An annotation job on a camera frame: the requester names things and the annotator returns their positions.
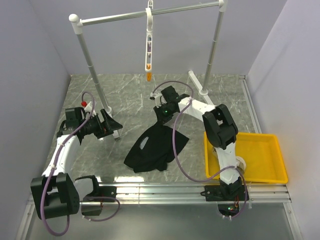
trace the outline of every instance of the orange clip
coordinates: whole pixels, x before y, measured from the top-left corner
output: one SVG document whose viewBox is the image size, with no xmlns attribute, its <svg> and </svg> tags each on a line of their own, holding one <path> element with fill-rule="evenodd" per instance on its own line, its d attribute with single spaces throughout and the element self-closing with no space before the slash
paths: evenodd
<svg viewBox="0 0 320 240">
<path fill-rule="evenodd" d="M 151 73 L 151 72 L 147 72 L 147 73 L 146 73 L 146 80 L 147 80 L 148 82 L 150 82 L 150 81 L 151 81 L 151 78 L 152 78 L 152 73 Z"/>
<path fill-rule="evenodd" d="M 151 68 L 151 64 L 147 64 L 146 65 L 146 69 L 150 69 Z M 148 82 L 150 82 L 151 81 L 151 78 L 152 78 L 152 72 L 147 72 L 146 73 L 146 80 L 148 81 Z"/>
</svg>

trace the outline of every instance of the cable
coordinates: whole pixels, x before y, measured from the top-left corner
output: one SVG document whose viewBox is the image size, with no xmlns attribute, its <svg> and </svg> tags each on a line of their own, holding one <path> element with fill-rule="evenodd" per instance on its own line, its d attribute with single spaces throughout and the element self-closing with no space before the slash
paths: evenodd
<svg viewBox="0 0 320 240">
<path fill-rule="evenodd" d="M 62 144 L 60 145 L 60 147 L 58 148 L 58 150 L 56 151 L 56 155 L 54 157 L 54 161 L 53 161 L 53 166 L 52 166 L 52 169 L 50 171 L 50 174 L 45 182 L 45 185 L 44 185 L 44 188 L 43 188 L 43 192 L 42 192 L 42 196 L 41 196 L 41 202 L 40 202 L 40 215 L 41 215 L 41 220 L 45 226 L 45 228 L 48 230 L 48 232 L 54 236 L 62 236 L 64 234 L 66 234 L 66 232 L 68 231 L 69 229 L 69 225 L 70 225 L 70 216 L 66 216 L 66 227 L 64 229 L 64 231 L 62 232 L 55 232 L 53 231 L 50 226 L 48 225 L 48 222 L 46 220 L 46 216 L 45 216 L 45 198 L 46 198 L 46 194 L 47 194 L 47 190 L 48 190 L 48 186 L 49 186 L 49 183 L 50 183 L 50 180 L 52 178 L 52 176 L 54 175 L 54 172 L 55 172 L 55 169 L 56 169 L 56 165 L 57 165 L 57 162 L 58 162 L 58 159 L 59 159 L 59 155 L 63 149 L 63 147 L 65 146 L 65 144 L 88 122 L 88 120 L 91 118 L 93 112 L 94 112 L 94 109 L 95 109 L 95 99 L 94 99 L 94 96 L 88 92 L 88 91 L 84 91 L 82 93 L 82 96 L 81 96 L 81 101 L 83 102 L 84 101 L 84 95 L 85 94 L 89 94 L 91 96 L 91 100 L 92 100 L 92 109 L 89 113 L 89 116 L 84 120 L 84 122 L 77 128 L 75 129 L 70 135 L 68 135 L 66 137 L 66 139 L 62 142 Z"/>
<path fill-rule="evenodd" d="M 109 220 L 109 219 L 113 218 L 113 217 L 119 212 L 120 202 L 119 202 L 119 200 L 116 199 L 115 197 L 110 197 L 110 196 L 87 196 L 87 197 L 85 197 L 85 198 L 86 198 L 86 199 L 110 199 L 110 200 L 115 200 L 115 201 L 118 203 L 118 208 L 116 209 L 116 211 L 115 211 L 111 216 L 108 216 L 108 217 L 106 217 L 106 218 L 103 218 L 103 219 L 93 219 L 93 218 L 84 216 L 85 219 L 88 219 L 88 220 L 91 221 L 91 222 L 103 222 L 103 221 Z"/>
<path fill-rule="evenodd" d="M 188 107 L 190 107 L 191 104 L 192 104 L 192 99 L 193 99 L 193 97 L 194 97 L 194 90 L 193 90 L 192 87 L 191 87 L 189 84 L 187 84 L 187 83 L 184 83 L 184 82 L 182 82 L 182 81 L 169 80 L 169 81 L 165 81 L 165 82 L 159 84 L 158 86 L 156 86 L 155 89 L 152 91 L 152 93 L 154 94 L 155 91 L 156 91 L 160 86 L 162 86 L 162 85 L 164 85 L 164 84 L 167 84 L 167 83 L 179 83 L 179 84 L 183 84 L 183 85 L 187 86 L 187 87 L 191 90 L 191 95 L 190 95 L 191 98 L 190 98 L 190 101 L 189 101 L 188 105 L 185 106 L 185 108 L 182 109 L 182 110 L 179 112 L 179 114 L 176 116 L 176 118 L 175 118 L 175 120 L 174 120 L 174 124 L 173 124 L 173 131 L 172 131 L 172 148 L 173 148 L 173 154 L 174 154 L 174 157 L 175 157 L 175 160 L 176 160 L 176 163 L 177 163 L 179 169 L 181 170 L 181 172 L 183 173 L 183 175 L 185 175 L 188 179 L 190 179 L 191 181 L 194 181 L 194 182 L 196 182 L 196 183 L 205 183 L 205 182 L 208 182 L 208 181 L 212 180 L 214 177 L 216 177 L 217 175 L 219 175 L 220 173 L 222 173 L 223 171 L 225 171 L 225 170 L 227 170 L 227 169 L 235 169 L 235 170 L 237 170 L 238 173 L 239 173 L 239 175 L 240 175 L 241 178 L 243 179 L 243 184 L 244 184 L 244 196 L 245 196 L 245 198 L 244 198 L 244 203 L 243 203 L 242 208 L 241 208 L 240 211 L 239 211 L 236 215 L 234 215 L 232 218 L 237 217 L 240 213 L 243 212 L 243 210 L 244 210 L 244 208 L 245 208 L 245 206 L 246 206 L 246 203 L 247 203 L 247 194 L 248 194 L 245 177 L 244 177 L 244 175 L 238 170 L 237 167 L 235 167 L 235 166 L 226 166 L 226 167 L 220 169 L 220 171 L 218 171 L 217 173 L 215 173 L 215 174 L 212 175 L 211 177 L 209 177 L 209 178 L 207 178 L 207 179 L 204 179 L 204 180 L 198 180 L 198 179 L 195 179 L 195 178 L 189 176 L 189 175 L 186 173 L 186 171 L 183 169 L 183 167 L 181 166 L 180 161 L 179 161 L 179 159 L 178 159 L 177 150 L 176 150 L 176 128 L 177 128 L 177 123 L 178 123 L 179 118 L 180 118 L 181 115 L 184 113 L 184 111 L 185 111 Z"/>
</svg>

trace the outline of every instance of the metal frame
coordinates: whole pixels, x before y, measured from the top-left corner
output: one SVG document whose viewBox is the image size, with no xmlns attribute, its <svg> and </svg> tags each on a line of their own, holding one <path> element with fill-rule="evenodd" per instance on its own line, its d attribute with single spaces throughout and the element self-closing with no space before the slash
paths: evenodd
<svg viewBox="0 0 320 240">
<path fill-rule="evenodd" d="M 183 205 L 183 204 L 218 204 L 206 201 L 200 193 L 204 186 L 212 183 L 167 182 L 167 183 L 100 183 L 100 186 L 116 187 L 116 198 L 121 204 L 129 205 Z M 249 184 L 248 193 L 251 203 L 290 203 L 287 187 L 283 184 Z M 99 206 L 100 202 L 85 201 L 84 206 Z"/>
<path fill-rule="evenodd" d="M 242 78 L 241 78 L 241 86 L 242 86 L 242 90 L 243 90 L 244 97 L 245 97 L 245 100 L 246 100 L 246 104 L 247 104 L 247 106 L 249 108 L 249 112 L 250 112 L 251 120 L 252 120 L 252 123 L 253 123 L 254 131 L 255 131 L 255 133 L 261 134 L 262 130 L 261 130 L 261 127 L 260 127 L 260 124 L 259 124 L 259 121 L 258 121 L 258 117 L 257 117 L 256 111 L 255 111 L 254 104 L 253 104 L 251 96 L 250 96 L 250 92 L 249 92 L 247 81 L 246 81 L 246 76 L 242 76 Z M 292 201 L 290 200 L 289 202 L 283 202 L 283 207 L 284 207 L 285 214 L 286 214 L 286 217 L 287 217 L 288 222 L 289 222 L 289 226 L 290 226 L 290 229 L 291 229 L 291 232 L 292 232 L 292 235 L 293 235 L 293 239 L 294 240 L 303 240 L 304 238 L 302 236 L 302 233 L 301 233 L 301 230 L 300 230 L 300 226 L 298 224 L 296 215 L 294 213 Z"/>
<path fill-rule="evenodd" d="M 199 94 L 203 96 L 207 101 L 209 101 L 209 104 L 212 104 L 212 101 L 208 98 L 208 82 L 209 82 L 209 76 L 211 73 L 212 63 L 214 60 L 216 48 L 217 48 L 217 41 L 219 37 L 219 32 L 222 24 L 222 19 L 224 12 L 227 8 L 228 0 L 217 0 L 213 2 L 206 2 L 206 3 L 197 3 L 193 5 L 186 5 L 186 6 L 178 6 L 178 7 L 169 7 L 169 8 L 162 8 L 162 9 L 152 9 L 151 14 L 152 15 L 160 15 L 160 14 L 168 14 L 168 13 L 175 13 L 175 12 L 181 12 L 181 11 L 187 11 L 187 10 L 194 10 L 194 9 L 202 9 L 207 7 L 214 7 L 219 6 L 219 15 L 214 31 L 214 37 L 212 41 L 211 51 L 209 55 L 208 64 L 206 67 L 205 77 L 204 77 L 204 83 L 203 87 L 201 86 L 200 82 L 198 80 L 192 80 L 194 84 L 199 88 Z M 69 21 L 72 24 L 74 33 L 77 35 L 78 41 L 80 43 L 82 52 L 84 54 L 85 60 L 87 62 L 89 71 L 91 73 L 93 82 L 95 84 L 96 90 L 98 92 L 98 95 L 100 97 L 100 100 L 102 102 L 103 108 L 106 110 L 106 112 L 111 115 L 112 114 L 112 108 L 108 105 L 106 95 L 103 91 L 103 89 L 100 86 L 98 75 L 96 73 L 94 64 L 91 60 L 85 38 L 83 36 L 83 26 L 88 25 L 94 25 L 94 24 L 101 24 L 101 23 L 108 23 L 108 22 L 114 22 L 114 21 L 120 21 L 120 20 L 126 20 L 126 19 L 133 19 L 133 18 L 140 18 L 147 16 L 147 11 L 137 11 L 137 12 L 130 12 L 125 14 L 118 14 L 118 15 L 112 15 L 112 16 L 103 16 L 103 17 L 96 17 L 96 18 L 90 18 L 90 19 L 80 19 L 76 14 L 71 14 L 69 16 Z"/>
<path fill-rule="evenodd" d="M 25 240 L 26 239 L 27 233 L 29 230 L 29 226 L 30 226 L 30 222 L 31 222 L 32 217 L 35 213 L 35 210 L 36 210 L 36 206 L 34 203 L 34 199 L 33 199 L 32 195 L 30 195 L 30 197 L 26 203 L 24 214 L 22 216 L 21 223 L 18 228 L 17 234 L 15 236 L 15 240 Z"/>
</svg>

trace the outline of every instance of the white metal pole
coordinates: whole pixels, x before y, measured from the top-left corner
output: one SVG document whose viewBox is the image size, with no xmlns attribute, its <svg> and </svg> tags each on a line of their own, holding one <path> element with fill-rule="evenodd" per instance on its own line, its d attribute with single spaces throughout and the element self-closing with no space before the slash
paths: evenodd
<svg viewBox="0 0 320 240">
<path fill-rule="evenodd" d="M 89 71 L 90 71 L 91 76 L 92 76 L 92 80 L 94 82 L 95 88 L 96 88 L 96 90 L 98 92 L 98 95 L 100 97 L 100 100 L 102 102 L 102 106 L 105 109 L 105 111 L 109 115 L 111 115 L 112 114 L 112 109 L 108 105 L 104 90 L 102 89 L 102 87 L 100 85 L 100 82 L 99 82 L 99 79 L 98 79 L 94 64 L 93 64 L 93 62 L 91 60 L 91 57 L 90 57 L 90 54 L 89 54 L 89 51 L 88 51 L 88 48 L 87 48 L 87 45 L 86 45 L 86 41 L 85 41 L 85 38 L 84 38 L 82 27 L 78 26 L 78 23 L 79 23 L 80 19 L 76 14 L 71 14 L 69 16 L 69 21 L 72 24 L 74 33 L 78 37 L 80 46 L 82 48 L 82 51 L 83 51 L 83 54 L 84 54 L 84 57 L 85 57 L 85 60 L 86 60 L 86 63 L 88 65 Z"/>
<path fill-rule="evenodd" d="M 205 2 L 205 3 L 197 3 L 193 5 L 188 5 L 188 6 L 152 9 L 151 13 L 152 15 L 159 15 L 159 14 L 175 13 L 175 12 L 193 10 L 193 9 L 202 9 L 202 8 L 213 7 L 213 6 L 220 6 L 221 1 L 222 0 Z M 124 13 L 124 14 L 118 14 L 118 15 L 112 15 L 112 16 L 103 16 L 103 17 L 96 17 L 96 18 L 83 19 L 83 20 L 81 19 L 79 24 L 81 26 L 86 26 L 86 25 L 92 25 L 92 24 L 114 22 L 114 21 L 125 20 L 125 19 L 140 18 L 146 15 L 147 15 L 147 12 L 144 10 L 144 11 L 130 12 L 130 13 Z"/>
<path fill-rule="evenodd" d="M 216 52 L 216 48 L 217 48 L 217 42 L 218 42 L 218 37 L 219 37 L 220 29 L 221 29 L 222 19 L 224 17 L 224 13 L 227 8 L 227 3 L 228 3 L 228 0 L 220 0 L 219 15 L 218 15 L 218 20 L 217 20 L 216 26 L 215 26 L 214 37 L 213 37 L 213 41 L 212 41 L 208 64 L 206 66 L 204 82 L 202 85 L 202 90 L 200 91 L 201 95 L 208 94 L 207 88 L 208 88 L 208 83 L 209 83 L 209 77 L 210 77 L 210 73 L 211 73 L 211 69 L 212 69 L 212 63 L 213 63 L 214 57 L 215 57 L 215 52 Z"/>
</svg>

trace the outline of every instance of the black cloth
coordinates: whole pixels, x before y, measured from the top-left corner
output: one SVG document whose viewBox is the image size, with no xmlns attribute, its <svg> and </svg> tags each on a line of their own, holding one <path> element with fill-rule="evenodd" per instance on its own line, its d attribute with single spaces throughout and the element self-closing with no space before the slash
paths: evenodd
<svg viewBox="0 0 320 240">
<path fill-rule="evenodd" d="M 173 129 L 171 127 L 158 123 L 149 127 L 135 142 L 125 157 L 124 164 L 132 168 L 135 173 L 149 172 L 154 169 L 161 172 L 166 170 L 167 163 L 175 159 L 172 133 Z M 189 138 L 175 131 L 177 154 L 184 149 L 188 141 Z"/>
</svg>

